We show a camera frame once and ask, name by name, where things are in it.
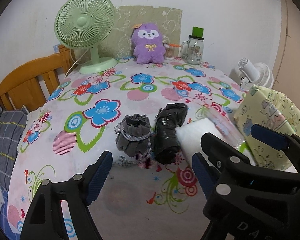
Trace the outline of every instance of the gray pillow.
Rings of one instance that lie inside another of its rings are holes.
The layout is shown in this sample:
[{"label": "gray pillow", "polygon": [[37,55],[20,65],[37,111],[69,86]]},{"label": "gray pillow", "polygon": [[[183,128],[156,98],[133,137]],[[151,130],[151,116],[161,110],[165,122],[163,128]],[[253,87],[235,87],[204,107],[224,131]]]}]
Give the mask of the gray pillow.
[{"label": "gray pillow", "polygon": [[26,126],[24,111],[2,111],[0,107],[0,184],[9,190],[9,184],[18,152],[17,146]]}]

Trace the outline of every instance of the green desk fan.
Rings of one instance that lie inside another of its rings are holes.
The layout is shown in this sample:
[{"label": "green desk fan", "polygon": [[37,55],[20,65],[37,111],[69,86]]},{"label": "green desk fan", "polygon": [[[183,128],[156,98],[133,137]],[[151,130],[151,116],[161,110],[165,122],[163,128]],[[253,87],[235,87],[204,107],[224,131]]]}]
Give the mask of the green desk fan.
[{"label": "green desk fan", "polygon": [[99,58],[98,43],[111,31],[114,7],[110,0],[69,0],[55,20],[58,40],[70,49],[90,49],[91,60],[80,68],[81,74],[93,74],[112,68],[117,61]]}]

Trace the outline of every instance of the white wall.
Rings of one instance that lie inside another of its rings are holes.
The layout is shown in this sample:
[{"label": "white wall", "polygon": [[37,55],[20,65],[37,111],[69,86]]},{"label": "white wall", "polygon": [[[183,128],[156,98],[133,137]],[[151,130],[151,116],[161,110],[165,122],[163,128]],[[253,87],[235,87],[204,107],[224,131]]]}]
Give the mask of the white wall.
[{"label": "white wall", "polygon": [[[19,65],[53,53],[54,20],[67,0],[13,0],[0,17],[0,82]],[[280,0],[111,0],[114,6],[183,10],[181,41],[204,31],[204,59],[229,74],[242,57],[273,68],[280,38]]]}]

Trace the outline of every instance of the blue gripper pad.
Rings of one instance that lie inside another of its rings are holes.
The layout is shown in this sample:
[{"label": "blue gripper pad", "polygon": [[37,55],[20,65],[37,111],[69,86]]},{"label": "blue gripper pad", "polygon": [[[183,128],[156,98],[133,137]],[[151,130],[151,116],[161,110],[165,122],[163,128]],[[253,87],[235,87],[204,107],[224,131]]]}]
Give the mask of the blue gripper pad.
[{"label": "blue gripper pad", "polygon": [[216,175],[214,175],[212,172],[210,172],[210,169],[216,169],[215,167],[211,167],[204,157],[201,155],[201,153],[196,153],[192,156],[192,169],[194,171],[194,174],[196,175],[199,184],[203,190],[203,193],[208,199],[210,196],[215,184],[218,181],[218,178]]},{"label": "blue gripper pad", "polygon": [[263,142],[277,151],[284,150],[288,146],[283,134],[270,130],[259,124],[254,124],[251,127],[251,136],[260,142]]},{"label": "blue gripper pad", "polygon": [[86,198],[86,203],[88,205],[90,205],[93,201],[95,201],[98,198],[100,191],[103,187],[103,184],[106,181],[106,178],[112,167],[111,152],[104,152],[100,156],[99,160],[101,160],[101,163],[100,163],[99,167],[97,168],[95,174],[92,176],[92,178],[89,182],[89,185],[88,185],[88,195]]}]

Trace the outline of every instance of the yellow bow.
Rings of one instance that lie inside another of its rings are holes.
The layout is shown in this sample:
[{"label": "yellow bow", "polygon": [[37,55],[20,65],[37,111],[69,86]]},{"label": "yellow bow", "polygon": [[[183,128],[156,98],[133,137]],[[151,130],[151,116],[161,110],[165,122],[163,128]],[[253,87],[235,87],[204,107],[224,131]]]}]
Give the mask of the yellow bow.
[{"label": "yellow bow", "polygon": [[155,48],[157,45],[155,45],[155,44],[153,44],[153,45],[146,45],[146,48],[149,48],[149,50],[148,51],[154,51],[154,49],[153,48]]}]

